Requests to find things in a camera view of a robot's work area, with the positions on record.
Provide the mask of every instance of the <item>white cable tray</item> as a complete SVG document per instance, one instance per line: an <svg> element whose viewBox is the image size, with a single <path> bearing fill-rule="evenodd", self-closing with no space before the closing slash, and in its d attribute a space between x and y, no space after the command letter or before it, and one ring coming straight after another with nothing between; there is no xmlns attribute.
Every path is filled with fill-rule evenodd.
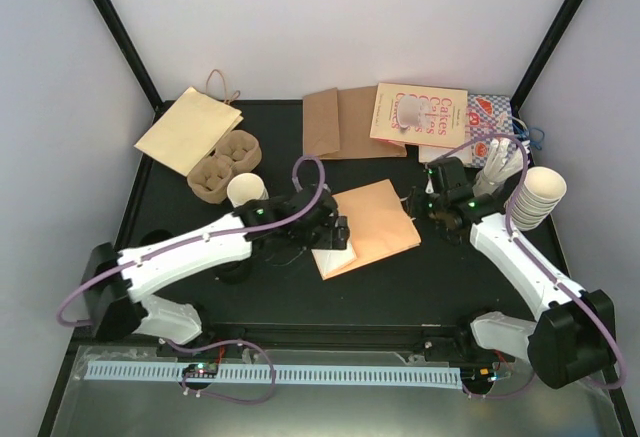
<svg viewBox="0 0 640 437"><path fill-rule="evenodd" d="M89 362L85 380L180 382L189 363ZM461 389L460 369L446 367L371 367L340 365L276 365L277 384L367 385L388 387L439 387ZM187 382L268 384L269 366L221 364L215 378L193 377Z"/></svg>

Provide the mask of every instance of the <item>brown paper bag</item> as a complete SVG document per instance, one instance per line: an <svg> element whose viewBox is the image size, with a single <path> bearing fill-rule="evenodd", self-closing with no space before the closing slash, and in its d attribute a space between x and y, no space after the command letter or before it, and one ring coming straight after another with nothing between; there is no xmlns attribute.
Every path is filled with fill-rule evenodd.
<svg viewBox="0 0 640 437"><path fill-rule="evenodd" d="M420 245L420 234L402 208L390 180L348 190L333 197L340 214L347 216L351 246L348 252L312 251L324 280Z"/></svg>
<svg viewBox="0 0 640 437"><path fill-rule="evenodd" d="M240 122L239 110L189 87L135 147L186 177Z"/></svg>
<svg viewBox="0 0 640 437"><path fill-rule="evenodd" d="M302 99L302 148L321 159L406 157L403 144L369 137L377 87L329 89Z"/></svg>

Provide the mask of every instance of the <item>blue patterned box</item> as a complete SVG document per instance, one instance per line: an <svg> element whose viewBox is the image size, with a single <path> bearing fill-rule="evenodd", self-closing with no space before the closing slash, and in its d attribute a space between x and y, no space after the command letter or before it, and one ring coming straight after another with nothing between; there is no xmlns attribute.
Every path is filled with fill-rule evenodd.
<svg viewBox="0 0 640 437"><path fill-rule="evenodd" d="M466 140L485 134L513 134L510 99L504 95L469 94L467 98ZM486 139L454 154L466 167L482 168L487 161L491 139ZM509 157L515 152L515 144L509 146ZM420 146L419 160L427 163L445 154L446 149Z"/></svg>

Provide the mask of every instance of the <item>white wall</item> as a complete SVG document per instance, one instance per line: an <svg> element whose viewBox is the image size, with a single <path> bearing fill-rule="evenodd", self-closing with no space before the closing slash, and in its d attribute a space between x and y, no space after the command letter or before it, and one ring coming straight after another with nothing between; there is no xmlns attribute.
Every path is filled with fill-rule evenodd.
<svg viewBox="0 0 640 437"><path fill-rule="evenodd" d="M563 0L113 0L158 90L243 98L379 81L511 95Z"/></svg>
<svg viewBox="0 0 640 437"><path fill-rule="evenodd" d="M547 132L540 163L568 192L554 217L574 278L616 304L631 364L625 387L640 422L638 0L585 0L522 115Z"/></svg>
<svg viewBox="0 0 640 437"><path fill-rule="evenodd" d="M55 310L115 238L152 112L91 0L0 0L0 22L0 433L21 437L69 341Z"/></svg>

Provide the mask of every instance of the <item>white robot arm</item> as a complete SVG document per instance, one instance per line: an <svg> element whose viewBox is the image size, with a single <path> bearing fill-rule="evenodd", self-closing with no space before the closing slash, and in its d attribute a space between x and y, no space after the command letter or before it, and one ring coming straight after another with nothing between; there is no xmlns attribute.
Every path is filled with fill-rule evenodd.
<svg viewBox="0 0 640 437"><path fill-rule="evenodd" d="M320 198L311 204L314 194ZM309 206L299 218L279 224ZM255 232L255 226L262 231ZM92 251L83 282L110 268L122 270L84 293L93 335L113 341L137 333L185 344L202 332L202 316L190 304L154 295L158 290L202 270L249 259L256 246L276 240L300 249L343 250L348 239L347 219L339 215L328 188L318 194L310 186L291 199L251 201L209 225L154 245L117 253L111 244L102 244Z"/></svg>
<svg viewBox="0 0 640 437"><path fill-rule="evenodd" d="M517 234L510 235L505 216L496 212L494 199L489 195L477 198L473 195L459 159L432 162L428 175L427 190L418 193L410 207L414 211L426 209L427 216L444 225L450 236L468 239L486 255L522 296L534 318L516 319L485 309L467 322L472 345L499 350L531 363L538 377L552 388L612 365L615 357L603 334L558 286L578 296L613 335L611 299L600 290L586 292L517 230Z"/></svg>

